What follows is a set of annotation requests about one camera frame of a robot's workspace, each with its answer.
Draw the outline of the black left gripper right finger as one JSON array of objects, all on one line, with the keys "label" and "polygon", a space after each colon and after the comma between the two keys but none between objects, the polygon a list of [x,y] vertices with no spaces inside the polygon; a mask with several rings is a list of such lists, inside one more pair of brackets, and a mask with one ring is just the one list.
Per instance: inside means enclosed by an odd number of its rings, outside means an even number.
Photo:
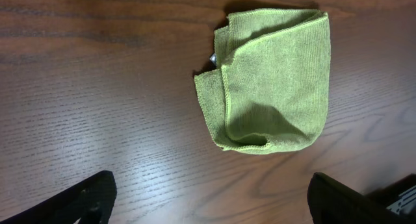
[{"label": "black left gripper right finger", "polygon": [[307,203],[314,224],[415,224],[415,175],[363,195],[315,173]]}]

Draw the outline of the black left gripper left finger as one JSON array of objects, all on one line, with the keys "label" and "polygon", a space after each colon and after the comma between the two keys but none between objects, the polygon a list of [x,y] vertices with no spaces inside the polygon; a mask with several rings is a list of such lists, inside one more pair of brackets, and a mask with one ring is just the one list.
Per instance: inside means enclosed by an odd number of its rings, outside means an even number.
[{"label": "black left gripper left finger", "polygon": [[100,171],[1,224],[107,224],[116,195],[113,173]]}]

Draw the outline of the green cloth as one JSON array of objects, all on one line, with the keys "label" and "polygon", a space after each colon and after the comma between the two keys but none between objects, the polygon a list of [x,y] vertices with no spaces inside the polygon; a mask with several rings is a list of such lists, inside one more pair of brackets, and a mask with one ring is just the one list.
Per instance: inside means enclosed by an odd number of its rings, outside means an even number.
[{"label": "green cloth", "polygon": [[213,142],[251,155],[309,147],[328,113],[328,14],[260,8],[227,19],[214,33],[216,67],[194,78]]}]

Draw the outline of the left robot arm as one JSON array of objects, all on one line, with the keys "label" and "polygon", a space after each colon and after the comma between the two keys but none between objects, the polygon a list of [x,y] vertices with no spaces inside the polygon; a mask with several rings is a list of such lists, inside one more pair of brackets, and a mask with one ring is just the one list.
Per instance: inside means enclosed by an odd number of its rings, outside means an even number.
[{"label": "left robot arm", "polygon": [[[1,224],[108,223],[117,189],[111,171],[100,171]],[[415,175],[362,195],[328,175],[313,174],[307,203],[314,223],[414,223]]]}]

